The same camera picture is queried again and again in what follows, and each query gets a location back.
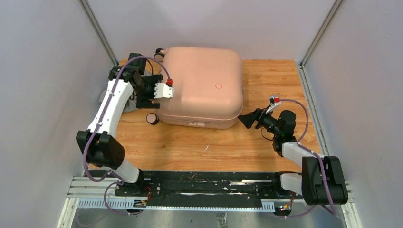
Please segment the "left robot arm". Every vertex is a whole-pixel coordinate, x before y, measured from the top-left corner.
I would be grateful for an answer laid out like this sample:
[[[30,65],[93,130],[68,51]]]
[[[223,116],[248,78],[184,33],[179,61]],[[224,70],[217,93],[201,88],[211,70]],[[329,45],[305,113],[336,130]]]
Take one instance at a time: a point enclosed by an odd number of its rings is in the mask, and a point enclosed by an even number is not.
[[[127,184],[134,196],[145,192],[144,172],[125,158],[125,149],[115,138],[117,125],[131,97],[142,108],[159,108],[153,100],[172,98],[172,78],[154,57],[132,53],[122,66],[114,66],[108,75],[104,97],[91,124],[78,131],[77,144],[82,153],[85,175],[102,182],[112,175],[117,185]]]

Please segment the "pink suitcase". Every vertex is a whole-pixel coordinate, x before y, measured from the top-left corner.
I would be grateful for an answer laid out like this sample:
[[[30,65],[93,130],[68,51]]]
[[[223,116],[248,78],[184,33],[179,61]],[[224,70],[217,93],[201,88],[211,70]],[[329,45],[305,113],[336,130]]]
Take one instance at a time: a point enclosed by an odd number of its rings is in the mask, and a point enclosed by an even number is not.
[[[173,81],[173,98],[158,99],[167,124],[228,129],[243,107],[243,62],[230,49],[170,47],[163,65]]]

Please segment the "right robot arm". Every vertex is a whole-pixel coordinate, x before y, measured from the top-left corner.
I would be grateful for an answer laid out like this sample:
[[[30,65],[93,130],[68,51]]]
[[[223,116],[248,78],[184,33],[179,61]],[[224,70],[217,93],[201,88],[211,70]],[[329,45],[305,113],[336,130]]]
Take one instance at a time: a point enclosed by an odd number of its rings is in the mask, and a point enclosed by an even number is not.
[[[271,185],[272,194],[284,198],[291,192],[301,195],[308,205],[334,206],[348,202],[348,191],[339,158],[323,156],[303,146],[294,136],[296,114],[282,111],[278,118],[263,109],[238,117],[250,129],[263,128],[273,135],[273,150],[281,157],[293,161],[301,173],[280,172]]]

